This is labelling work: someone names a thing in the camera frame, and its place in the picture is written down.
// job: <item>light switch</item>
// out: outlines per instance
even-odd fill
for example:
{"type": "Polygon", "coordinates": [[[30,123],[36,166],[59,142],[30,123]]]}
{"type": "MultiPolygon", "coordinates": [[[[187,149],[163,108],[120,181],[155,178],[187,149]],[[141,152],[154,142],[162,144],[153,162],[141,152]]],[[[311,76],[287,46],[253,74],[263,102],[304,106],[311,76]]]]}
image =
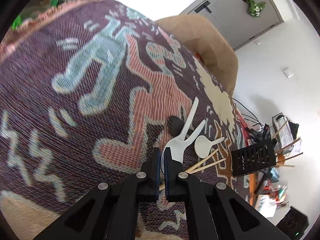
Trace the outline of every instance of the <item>light switch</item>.
{"type": "Polygon", "coordinates": [[[288,68],[285,69],[283,72],[288,78],[291,78],[294,75],[293,72],[288,68]]]}

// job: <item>wooden stick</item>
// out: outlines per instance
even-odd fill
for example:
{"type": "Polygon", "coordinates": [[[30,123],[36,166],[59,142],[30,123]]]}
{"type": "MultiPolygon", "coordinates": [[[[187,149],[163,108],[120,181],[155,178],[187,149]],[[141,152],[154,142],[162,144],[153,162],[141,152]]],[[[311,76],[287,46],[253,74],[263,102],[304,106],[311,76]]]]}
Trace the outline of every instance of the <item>wooden stick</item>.
{"type": "Polygon", "coordinates": [[[280,127],[280,129],[273,135],[273,137],[271,138],[271,140],[277,136],[277,134],[278,134],[278,133],[281,131],[281,129],[287,124],[288,121],[289,121],[289,119],[287,118],[287,121],[285,121],[284,124],[280,127]]]}
{"type": "Polygon", "coordinates": [[[277,164],[277,163],[280,163],[280,162],[283,162],[283,161],[290,160],[290,159],[292,159],[292,158],[294,158],[294,157],[297,157],[297,156],[299,156],[299,155],[301,155],[301,154],[303,154],[303,153],[299,153],[299,154],[297,154],[297,155],[295,155],[295,156],[292,156],[292,157],[286,158],[286,159],[284,159],[284,160],[278,161],[278,162],[276,162],[276,164],[277,164]]]}
{"type": "Polygon", "coordinates": [[[287,164],[281,164],[281,163],[278,163],[277,166],[279,167],[295,167],[296,165],[287,165],[287,164]]]}
{"type": "Polygon", "coordinates": [[[214,166],[214,165],[216,165],[216,164],[218,164],[218,163],[220,163],[220,162],[223,162],[224,160],[226,160],[226,158],[223,158],[223,159],[221,159],[221,160],[218,160],[217,162],[214,162],[214,163],[210,163],[210,164],[208,164],[208,165],[206,165],[206,166],[197,168],[197,169],[195,169],[195,170],[193,170],[193,171],[190,171],[190,172],[188,172],[188,173],[192,174],[192,173],[196,173],[196,172],[198,172],[198,171],[202,171],[202,170],[204,170],[204,169],[206,169],[206,168],[209,168],[209,167],[214,166]]]}
{"type": "Polygon", "coordinates": [[[200,166],[202,163],[204,163],[206,160],[208,160],[209,158],[211,158],[219,149],[214,150],[212,153],[210,153],[207,157],[205,157],[204,159],[202,159],[201,161],[199,161],[198,163],[196,163],[195,165],[193,165],[192,167],[190,167],[189,169],[187,169],[185,172],[190,172],[193,171],[196,167],[200,166]]]}
{"type": "MultiPolygon", "coordinates": [[[[209,156],[207,156],[206,158],[209,159],[209,158],[212,157],[212,155],[215,154],[217,151],[218,151],[218,149],[217,149],[217,150],[214,150],[214,151],[210,154],[211,156],[209,155],[209,156]]],[[[224,161],[225,159],[226,159],[226,158],[221,159],[221,160],[219,160],[219,161],[217,161],[217,162],[215,162],[215,163],[211,163],[211,164],[209,164],[209,165],[203,166],[203,167],[201,167],[201,168],[188,171],[188,170],[190,170],[191,168],[193,168],[194,166],[195,166],[195,167],[198,167],[199,165],[201,165],[202,163],[205,162],[204,160],[201,160],[201,161],[199,161],[197,164],[193,165],[191,168],[187,169],[185,172],[188,172],[189,174],[192,174],[192,173],[195,173],[195,172],[197,172],[197,171],[201,171],[201,170],[204,170],[204,169],[206,169],[206,168],[209,168],[209,167],[211,167],[211,166],[213,166],[213,165],[216,165],[216,164],[224,161]]],[[[163,190],[163,189],[164,189],[164,184],[161,184],[161,185],[159,186],[159,191],[161,191],[161,190],[163,190]]]]}
{"type": "Polygon", "coordinates": [[[284,150],[288,149],[289,147],[291,147],[292,145],[294,145],[296,142],[298,142],[298,141],[300,141],[300,140],[301,140],[300,137],[297,138],[297,139],[295,139],[292,143],[289,143],[287,146],[284,146],[284,147],[281,148],[280,150],[276,151],[275,154],[276,154],[276,153],[283,152],[284,150]]]}
{"type": "Polygon", "coordinates": [[[159,190],[163,190],[164,189],[164,184],[161,184],[160,187],[159,187],[159,190]]]}

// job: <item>light blue figure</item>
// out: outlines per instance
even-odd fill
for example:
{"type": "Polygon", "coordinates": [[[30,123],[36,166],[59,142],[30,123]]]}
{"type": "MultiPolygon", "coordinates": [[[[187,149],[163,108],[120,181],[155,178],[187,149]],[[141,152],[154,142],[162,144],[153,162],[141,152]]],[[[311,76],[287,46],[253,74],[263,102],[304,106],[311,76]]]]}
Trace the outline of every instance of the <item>light blue figure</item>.
{"type": "Polygon", "coordinates": [[[79,100],[79,110],[83,115],[95,114],[108,107],[128,44],[125,35],[140,37],[128,26],[122,27],[116,36],[113,36],[120,21],[109,15],[105,18],[109,20],[108,25],[73,55],[63,74],[57,74],[52,79],[52,87],[57,93],[70,94],[81,82],[92,60],[101,63],[92,92],[83,95],[79,100]]]}
{"type": "Polygon", "coordinates": [[[139,19],[144,19],[147,20],[148,18],[145,17],[142,13],[137,12],[129,7],[127,7],[127,17],[130,20],[139,20],[139,19]]]}

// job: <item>black mesh container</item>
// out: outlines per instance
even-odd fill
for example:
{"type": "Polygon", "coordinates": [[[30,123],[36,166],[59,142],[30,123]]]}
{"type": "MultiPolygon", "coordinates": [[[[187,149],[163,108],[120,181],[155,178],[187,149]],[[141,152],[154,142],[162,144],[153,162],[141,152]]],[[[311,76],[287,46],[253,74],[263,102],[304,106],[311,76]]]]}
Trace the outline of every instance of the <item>black mesh container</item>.
{"type": "Polygon", "coordinates": [[[276,166],[271,139],[231,152],[233,176],[265,171],[276,166]]]}

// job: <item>beige armchair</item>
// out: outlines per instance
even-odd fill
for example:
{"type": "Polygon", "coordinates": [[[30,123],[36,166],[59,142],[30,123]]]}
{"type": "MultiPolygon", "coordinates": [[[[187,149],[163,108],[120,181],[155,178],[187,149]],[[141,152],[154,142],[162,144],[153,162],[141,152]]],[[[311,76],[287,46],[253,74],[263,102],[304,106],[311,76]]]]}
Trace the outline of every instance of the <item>beige armchair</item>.
{"type": "Polygon", "coordinates": [[[231,97],[236,85],[238,58],[212,23],[201,15],[177,15],[157,20],[166,32],[199,54],[208,70],[231,97]]]}

